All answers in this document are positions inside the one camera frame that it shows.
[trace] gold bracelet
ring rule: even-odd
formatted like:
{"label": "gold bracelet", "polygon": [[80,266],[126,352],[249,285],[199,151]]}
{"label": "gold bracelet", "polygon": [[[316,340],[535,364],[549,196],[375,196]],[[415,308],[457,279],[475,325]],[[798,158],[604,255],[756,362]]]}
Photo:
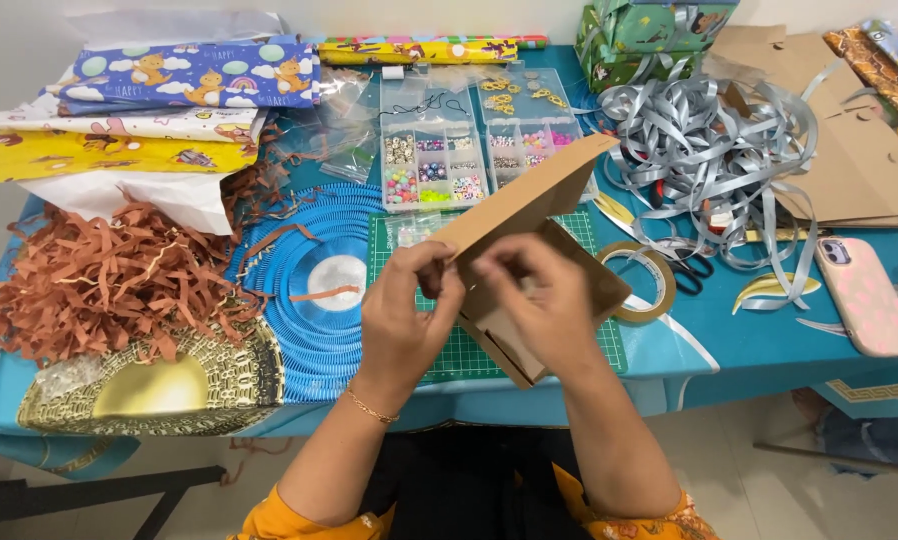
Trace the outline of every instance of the gold bracelet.
{"label": "gold bracelet", "polygon": [[353,393],[351,381],[348,382],[347,385],[345,386],[345,393],[349,394],[349,397],[352,398],[352,401],[356,402],[356,405],[359,407],[359,409],[362,410],[362,412],[368,414],[369,416],[375,418],[376,420],[382,422],[383,424],[391,424],[391,423],[394,423],[396,420],[399,420],[398,414],[396,414],[395,416],[386,416],[385,414],[379,414],[378,412],[367,407],[366,404],[363,403],[362,401],[360,401],[359,398],[356,397],[356,394]]}

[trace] pink phone case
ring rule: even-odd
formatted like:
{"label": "pink phone case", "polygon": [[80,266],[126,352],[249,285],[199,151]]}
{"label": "pink phone case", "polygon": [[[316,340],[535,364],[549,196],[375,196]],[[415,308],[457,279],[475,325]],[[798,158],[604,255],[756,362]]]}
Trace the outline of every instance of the pink phone case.
{"label": "pink phone case", "polygon": [[835,264],[815,241],[815,262],[829,286],[856,349],[869,357],[898,357],[898,296],[873,246],[839,237],[848,264]]}

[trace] plastic organizer box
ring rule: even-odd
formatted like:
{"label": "plastic organizer box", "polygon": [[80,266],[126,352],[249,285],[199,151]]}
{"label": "plastic organizer box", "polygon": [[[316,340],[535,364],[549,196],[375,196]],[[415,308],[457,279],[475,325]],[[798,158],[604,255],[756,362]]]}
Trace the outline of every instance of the plastic organizer box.
{"label": "plastic organizer box", "polygon": [[[493,192],[583,136],[555,69],[527,69],[515,60],[505,71],[504,79],[477,84]],[[580,202],[598,192],[592,176]]]}
{"label": "plastic organizer box", "polygon": [[382,80],[383,207],[390,214],[464,210],[490,196],[469,89],[454,92],[417,63]]}

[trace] green gift wrap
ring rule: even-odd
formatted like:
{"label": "green gift wrap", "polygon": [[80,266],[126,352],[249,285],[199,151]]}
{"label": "green gift wrap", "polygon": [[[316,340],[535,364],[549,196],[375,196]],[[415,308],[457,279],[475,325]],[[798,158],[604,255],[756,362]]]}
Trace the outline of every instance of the green gift wrap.
{"label": "green gift wrap", "polygon": [[696,63],[702,61],[703,53],[692,51],[614,54],[605,34],[598,31],[599,28],[599,16],[594,6],[584,7],[582,23],[575,36],[575,55],[578,56],[585,79],[589,83],[589,91],[593,93],[598,94],[619,85],[644,83],[648,79],[669,79],[673,68],[679,64],[682,64],[682,68],[678,78],[685,79],[692,74]]}
{"label": "green gift wrap", "polygon": [[738,0],[705,3],[595,0],[613,54],[705,51],[715,42]]}

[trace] black cord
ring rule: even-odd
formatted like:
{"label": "black cord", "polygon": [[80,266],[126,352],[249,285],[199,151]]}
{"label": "black cord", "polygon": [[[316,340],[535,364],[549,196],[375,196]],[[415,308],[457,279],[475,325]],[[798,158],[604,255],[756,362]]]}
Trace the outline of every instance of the black cord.
{"label": "black cord", "polygon": [[[429,96],[422,103],[417,104],[416,106],[403,106],[401,104],[394,104],[392,106],[393,112],[389,112],[388,110],[383,110],[376,117],[382,117],[383,115],[405,115],[406,113],[424,113],[430,109],[442,109],[443,108],[443,96],[446,95],[446,91],[439,92],[433,96]],[[470,117],[468,111],[463,108],[463,104],[459,102],[458,99],[450,99],[446,100],[445,103],[446,109],[451,109],[453,111],[459,111],[463,115]]]}

